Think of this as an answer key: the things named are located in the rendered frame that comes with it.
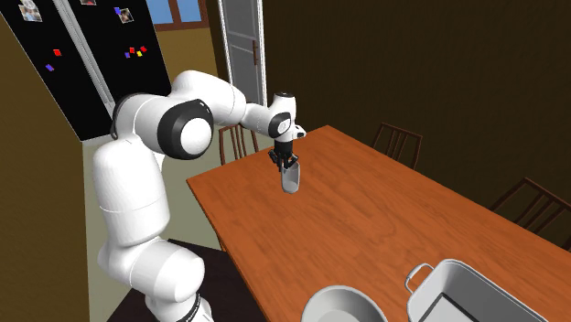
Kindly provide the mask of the brown wooden chair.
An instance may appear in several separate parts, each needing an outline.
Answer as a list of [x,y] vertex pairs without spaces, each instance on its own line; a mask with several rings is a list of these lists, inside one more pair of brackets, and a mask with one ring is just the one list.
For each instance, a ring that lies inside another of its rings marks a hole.
[[412,156],[412,161],[409,165],[411,169],[415,170],[420,156],[420,149],[423,136],[388,123],[380,123],[378,130],[372,139],[371,148],[373,149],[376,148],[376,145],[379,143],[382,131],[384,129],[388,129],[391,131],[387,145],[384,150],[384,154],[393,159],[394,161],[400,160],[407,139],[408,138],[415,139],[415,148]]
[[506,192],[501,194],[488,210],[496,212],[510,199],[515,197],[524,187],[531,189],[535,195],[512,222],[523,229],[540,236],[555,224],[568,223],[569,227],[562,229],[566,238],[560,248],[571,252],[571,203],[559,198],[556,194],[537,184],[528,177],[523,177]]
[[226,164],[224,148],[224,135],[226,133],[228,133],[231,138],[234,159],[237,160],[244,156],[248,156],[245,145],[244,127],[239,124],[224,126],[219,130],[219,152],[222,166]]

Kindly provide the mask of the dark robot stand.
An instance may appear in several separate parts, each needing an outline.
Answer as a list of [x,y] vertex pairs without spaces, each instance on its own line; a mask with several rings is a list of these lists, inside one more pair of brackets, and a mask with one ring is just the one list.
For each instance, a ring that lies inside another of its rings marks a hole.
[[[268,322],[228,253],[169,239],[204,260],[205,277],[199,294],[212,308],[215,322]],[[107,322],[157,322],[145,296],[131,289]]]

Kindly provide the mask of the grey door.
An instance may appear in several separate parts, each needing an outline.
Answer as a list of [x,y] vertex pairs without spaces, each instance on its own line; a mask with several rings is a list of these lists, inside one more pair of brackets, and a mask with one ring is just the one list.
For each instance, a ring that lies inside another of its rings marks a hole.
[[229,83],[267,105],[262,0],[217,0]]

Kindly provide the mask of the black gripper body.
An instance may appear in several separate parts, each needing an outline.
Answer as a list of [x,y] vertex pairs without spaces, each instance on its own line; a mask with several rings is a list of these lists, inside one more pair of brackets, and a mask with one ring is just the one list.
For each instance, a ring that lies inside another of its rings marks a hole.
[[274,152],[281,160],[289,159],[293,154],[293,141],[280,142],[275,140]]

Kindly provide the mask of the white round bowl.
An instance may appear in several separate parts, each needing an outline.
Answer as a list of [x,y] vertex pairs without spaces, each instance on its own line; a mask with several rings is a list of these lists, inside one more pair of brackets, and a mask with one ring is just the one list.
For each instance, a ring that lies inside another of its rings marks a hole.
[[307,301],[300,322],[388,322],[366,294],[346,285],[330,285]]

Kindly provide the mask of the window with brown frame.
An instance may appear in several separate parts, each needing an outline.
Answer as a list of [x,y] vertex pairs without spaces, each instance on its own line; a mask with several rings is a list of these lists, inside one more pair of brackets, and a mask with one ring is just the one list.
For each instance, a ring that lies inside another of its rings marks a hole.
[[206,0],[145,0],[156,31],[208,28]]

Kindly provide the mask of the black refrigerator with magnets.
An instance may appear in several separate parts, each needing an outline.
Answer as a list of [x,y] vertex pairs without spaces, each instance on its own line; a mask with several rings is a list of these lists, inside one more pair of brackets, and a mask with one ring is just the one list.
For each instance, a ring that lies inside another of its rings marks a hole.
[[110,132],[123,97],[170,92],[146,0],[0,0],[0,14],[82,141]]

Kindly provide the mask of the grey metal cup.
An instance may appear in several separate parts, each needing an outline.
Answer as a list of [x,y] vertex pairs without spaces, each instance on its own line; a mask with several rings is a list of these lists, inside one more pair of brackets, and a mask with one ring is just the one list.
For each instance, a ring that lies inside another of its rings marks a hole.
[[294,194],[298,191],[300,182],[300,165],[295,162],[289,168],[281,170],[281,186],[285,193]]

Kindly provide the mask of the brown wooden table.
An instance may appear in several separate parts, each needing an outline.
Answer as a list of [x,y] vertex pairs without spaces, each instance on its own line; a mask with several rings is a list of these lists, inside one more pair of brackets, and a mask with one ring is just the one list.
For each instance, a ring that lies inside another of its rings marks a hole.
[[549,322],[571,322],[571,252],[330,126],[294,150],[293,194],[265,151],[188,181],[269,322],[300,322],[330,284],[355,287],[390,322],[407,322],[407,274],[446,258]]

